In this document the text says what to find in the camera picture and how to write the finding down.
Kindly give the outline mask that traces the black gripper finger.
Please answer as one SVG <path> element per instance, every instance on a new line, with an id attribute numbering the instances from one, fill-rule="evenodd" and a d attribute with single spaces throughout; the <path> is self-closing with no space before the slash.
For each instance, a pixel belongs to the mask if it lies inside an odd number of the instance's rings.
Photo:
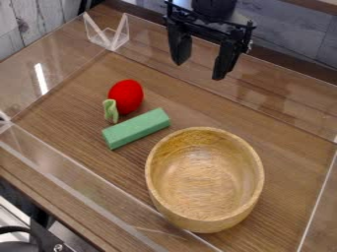
<path id="1" fill-rule="evenodd" d="M 222 80 L 233 70 L 238 57 L 249 49 L 250 41 L 245 39 L 243 30 L 233 30 L 219 44 L 219 52 L 214 60 L 211 78 Z"/>
<path id="2" fill-rule="evenodd" d="M 182 24 L 167 24 L 167 36 L 171 59 L 176 65 L 182 65 L 191 56 L 192 38 Z"/>

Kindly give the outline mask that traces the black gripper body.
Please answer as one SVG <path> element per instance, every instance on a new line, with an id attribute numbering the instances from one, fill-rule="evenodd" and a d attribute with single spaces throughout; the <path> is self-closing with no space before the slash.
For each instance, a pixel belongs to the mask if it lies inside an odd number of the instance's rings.
<path id="1" fill-rule="evenodd" d="M 214 41 L 230 38 L 249 42 L 257 25 L 237 12 L 237 1 L 164 0 L 167 30 Z"/>

